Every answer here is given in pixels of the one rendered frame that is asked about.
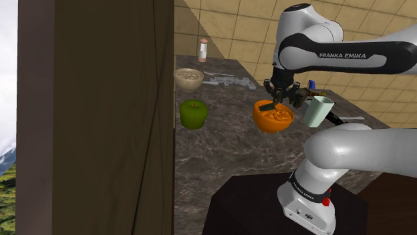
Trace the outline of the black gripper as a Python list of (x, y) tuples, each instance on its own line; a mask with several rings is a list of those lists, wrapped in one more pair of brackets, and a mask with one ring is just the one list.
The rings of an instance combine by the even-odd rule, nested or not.
[(281, 103), (282, 98), (295, 98), (295, 94), (300, 88), (300, 83), (294, 82), (293, 76), (294, 73), (292, 71), (274, 67), (271, 81), (270, 79), (264, 80), (263, 85), (267, 93), (273, 98), (273, 103)]

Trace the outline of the dark brown lumpy object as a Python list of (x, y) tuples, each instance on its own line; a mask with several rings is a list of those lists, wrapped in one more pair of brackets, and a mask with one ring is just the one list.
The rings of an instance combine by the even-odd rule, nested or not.
[(309, 90), (306, 88), (298, 89), (293, 96), (293, 107), (299, 108), (303, 105), (303, 102), (307, 99)]

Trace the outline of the orange bowl with food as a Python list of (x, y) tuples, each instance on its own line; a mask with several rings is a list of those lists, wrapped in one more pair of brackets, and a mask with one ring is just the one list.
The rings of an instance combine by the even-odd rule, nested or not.
[(293, 112), (281, 103), (275, 105), (274, 109), (261, 111), (262, 105), (271, 103), (269, 100), (257, 101), (253, 106), (253, 120), (257, 127), (268, 134), (274, 134), (287, 129), (294, 120)]

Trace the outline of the pale green cup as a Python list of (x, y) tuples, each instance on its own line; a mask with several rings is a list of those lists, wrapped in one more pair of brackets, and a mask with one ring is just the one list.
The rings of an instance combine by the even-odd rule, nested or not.
[(308, 107), (305, 110), (303, 121), (310, 128), (317, 128), (334, 105), (334, 102), (325, 96), (314, 96), (311, 101), (305, 103)]

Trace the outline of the white and pink shaker bottle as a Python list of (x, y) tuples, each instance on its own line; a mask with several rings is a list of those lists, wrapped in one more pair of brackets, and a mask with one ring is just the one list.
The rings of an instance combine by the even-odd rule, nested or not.
[(198, 61), (204, 63), (206, 61), (206, 54), (207, 54), (207, 43), (208, 40), (206, 38), (202, 38), (200, 40), (200, 49), (198, 53)]

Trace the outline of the green apple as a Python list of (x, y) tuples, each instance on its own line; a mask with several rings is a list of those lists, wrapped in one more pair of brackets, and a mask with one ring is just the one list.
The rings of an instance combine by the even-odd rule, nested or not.
[(204, 102), (189, 99), (180, 104), (179, 112), (182, 126), (190, 130), (197, 130), (203, 127), (209, 109)]

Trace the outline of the beige bowl with cereal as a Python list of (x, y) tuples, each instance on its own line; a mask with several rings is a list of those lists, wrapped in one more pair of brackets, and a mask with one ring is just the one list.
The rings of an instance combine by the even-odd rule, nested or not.
[(202, 85), (203, 79), (203, 72), (196, 69), (180, 68), (174, 71), (174, 82), (183, 91), (196, 91)]

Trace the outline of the dark robot stand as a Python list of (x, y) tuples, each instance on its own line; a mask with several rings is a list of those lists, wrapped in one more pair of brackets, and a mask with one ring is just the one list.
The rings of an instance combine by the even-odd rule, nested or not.
[[(315, 235), (287, 218), (277, 189), (289, 173), (231, 177), (212, 196), (202, 235)], [(368, 203), (338, 184), (331, 187), (334, 235), (367, 235)]]

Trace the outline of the tall brown cabinet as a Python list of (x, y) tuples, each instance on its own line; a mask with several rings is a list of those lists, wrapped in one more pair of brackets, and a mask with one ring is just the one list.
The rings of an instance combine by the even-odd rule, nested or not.
[(174, 0), (19, 0), (16, 235), (173, 235)]

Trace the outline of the window with landscape view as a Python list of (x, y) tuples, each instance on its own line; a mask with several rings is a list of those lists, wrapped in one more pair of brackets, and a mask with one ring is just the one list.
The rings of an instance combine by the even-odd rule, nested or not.
[(15, 235), (18, 0), (0, 0), (0, 235)]

